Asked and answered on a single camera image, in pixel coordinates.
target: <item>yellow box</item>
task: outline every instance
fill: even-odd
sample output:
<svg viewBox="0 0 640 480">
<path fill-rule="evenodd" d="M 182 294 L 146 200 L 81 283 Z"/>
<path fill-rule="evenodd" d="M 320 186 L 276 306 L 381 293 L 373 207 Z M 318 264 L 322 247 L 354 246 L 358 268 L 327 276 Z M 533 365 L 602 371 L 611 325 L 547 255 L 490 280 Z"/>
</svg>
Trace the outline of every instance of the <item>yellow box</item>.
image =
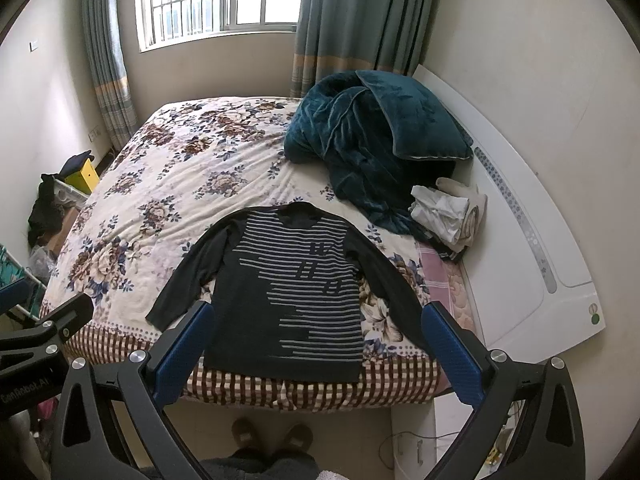
<svg viewBox="0 0 640 480">
<path fill-rule="evenodd" d="M 91 161 L 87 159 L 80 171 L 70 174 L 65 182 L 70 186 L 79 189 L 83 193 L 91 194 L 95 189 L 95 186 L 100 182 L 97 173 L 95 173 L 94 167 Z"/>
</svg>

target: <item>cardboard box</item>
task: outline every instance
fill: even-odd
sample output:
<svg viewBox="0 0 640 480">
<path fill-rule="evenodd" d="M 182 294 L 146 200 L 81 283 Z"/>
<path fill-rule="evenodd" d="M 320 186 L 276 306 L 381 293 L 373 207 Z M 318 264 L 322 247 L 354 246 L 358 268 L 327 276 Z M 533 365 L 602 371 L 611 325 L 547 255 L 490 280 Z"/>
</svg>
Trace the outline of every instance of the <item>cardboard box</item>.
<svg viewBox="0 0 640 480">
<path fill-rule="evenodd" d="M 62 230 L 58 234 L 53 235 L 47 243 L 47 249 L 51 251 L 56 258 L 60 255 L 60 250 L 76 218 L 78 218 L 78 213 L 79 211 L 75 207 L 65 209 L 65 217 L 62 219 Z"/>
</svg>

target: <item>power outlet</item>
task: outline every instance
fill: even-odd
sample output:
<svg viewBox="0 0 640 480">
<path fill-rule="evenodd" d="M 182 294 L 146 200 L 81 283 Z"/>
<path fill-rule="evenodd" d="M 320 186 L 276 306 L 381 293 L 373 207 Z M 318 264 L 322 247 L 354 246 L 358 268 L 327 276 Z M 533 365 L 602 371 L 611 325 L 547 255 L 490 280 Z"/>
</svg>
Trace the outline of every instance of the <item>power outlet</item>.
<svg viewBox="0 0 640 480">
<path fill-rule="evenodd" d="M 98 137 L 100 137 L 100 128 L 96 126 L 93 130 L 89 132 L 89 140 L 91 142 L 94 142 L 94 140 L 97 139 Z"/>
</svg>

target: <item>black striped sweater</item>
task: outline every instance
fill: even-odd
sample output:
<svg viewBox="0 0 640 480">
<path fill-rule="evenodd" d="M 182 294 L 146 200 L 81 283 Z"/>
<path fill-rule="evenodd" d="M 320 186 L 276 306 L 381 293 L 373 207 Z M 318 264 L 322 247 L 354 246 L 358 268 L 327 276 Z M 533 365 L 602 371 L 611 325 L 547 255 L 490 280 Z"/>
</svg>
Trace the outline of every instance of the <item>black striped sweater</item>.
<svg viewBox="0 0 640 480">
<path fill-rule="evenodd" d="M 355 382 L 362 362 L 358 276 L 426 349 L 421 306 L 395 266 L 352 224 L 307 202 L 232 213 L 195 243 L 146 319 L 160 330 L 216 276 L 204 364 L 248 376 Z"/>
</svg>

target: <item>floral bedspread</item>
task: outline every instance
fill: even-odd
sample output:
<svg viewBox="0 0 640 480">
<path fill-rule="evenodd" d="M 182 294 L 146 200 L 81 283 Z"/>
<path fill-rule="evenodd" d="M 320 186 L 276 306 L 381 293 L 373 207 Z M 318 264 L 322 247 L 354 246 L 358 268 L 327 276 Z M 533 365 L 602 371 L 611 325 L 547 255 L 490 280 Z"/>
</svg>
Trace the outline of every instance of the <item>floral bedspread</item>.
<svg viewBox="0 0 640 480">
<path fill-rule="evenodd" d="M 43 301 L 43 315 L 77 292 L 94 301 L 94 318 L 71 339 L 71 354 L 112 362 L 135 348 L 148 348 L 159 332 L 145 316 L 181 258 L 210 225 L 248 206 L 305 200 L 346 218 L 396 265 L 418 298 L 429 301 L 429 280 L 411 237 L 375 227 L 338 200 L 320 162 L 297 166 L 285 160 L 283 136 L 298 102 L 229 97 L 170 104 L 140 128 L 82 209 Z M 212 290 L 212 283 L 205 286 L 202 298 L 208 300 Z M 360 301 L 362 384 L 351 385 L 350 394 L 349 385 L 316 384 L 312 395 L 309 385 L 207 370 L 202 360 L 186 392 L 222 404 L 311 410 L 428 400 L 438 382 L 435 365 L 402 337 L 366 280 L 360 282 Z M 367 401 L 367 381 L 378 380 L 384 389 L 383 378 L 388 383 L 396 373 L 412 381 L 411 391 L 390 399 L 391 388 Z"/>
</svg>

